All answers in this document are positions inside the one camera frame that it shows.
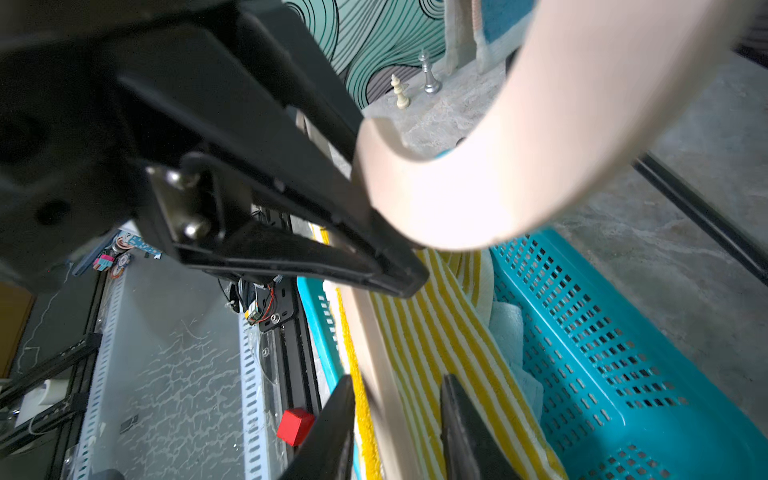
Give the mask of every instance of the silver chess piece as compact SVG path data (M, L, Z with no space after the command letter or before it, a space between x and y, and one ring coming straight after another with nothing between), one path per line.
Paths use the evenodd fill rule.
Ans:
M424 82L424 91L428 94L436 94L442 88L442 82L432 74L432 64L429 63L429 52L422 48L419 55L419 61L422 62L422 71L426 77Z

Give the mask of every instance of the red wire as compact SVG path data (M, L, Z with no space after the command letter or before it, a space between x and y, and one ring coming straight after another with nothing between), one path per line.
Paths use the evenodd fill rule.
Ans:
M262 323L262 322L265 322L265 321L270 319L268 317L269 316L269 311L272 309L272 303L274 302L274 300L275 300L275 289L274 288L270 288L270 304L266 307L266 309L264 309L264 311L261 314L261 317L259 317L260 319L258 321L256 321L254 324Z

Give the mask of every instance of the marble surface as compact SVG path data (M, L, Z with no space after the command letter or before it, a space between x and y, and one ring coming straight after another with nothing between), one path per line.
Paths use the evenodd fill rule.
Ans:
M394 120L421 154L455 146L504 81L473 63L411 106L388 94L367 117ZM711 85L651 151L756 241L768 245L768 71L729 55ZM768 290L644 178L627 167L555 229L768 433Z
M93 472L114 468L126 480L244 477L237 316L224 304L212 276L168 256L134 258ZM134 415L137 423L121 432Z

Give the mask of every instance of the curved wooden piece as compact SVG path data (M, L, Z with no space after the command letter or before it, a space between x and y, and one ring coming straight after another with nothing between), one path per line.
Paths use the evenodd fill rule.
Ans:
M443 250L541 226L683 110L753 3L542 0L506 85L454 151L419 158L391 121L364 120L355 163L372 205Z

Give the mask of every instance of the teal wall art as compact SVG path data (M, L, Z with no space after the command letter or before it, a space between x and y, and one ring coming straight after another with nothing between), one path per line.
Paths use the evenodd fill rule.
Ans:
M445 52L442 0L287 0L360 108Z

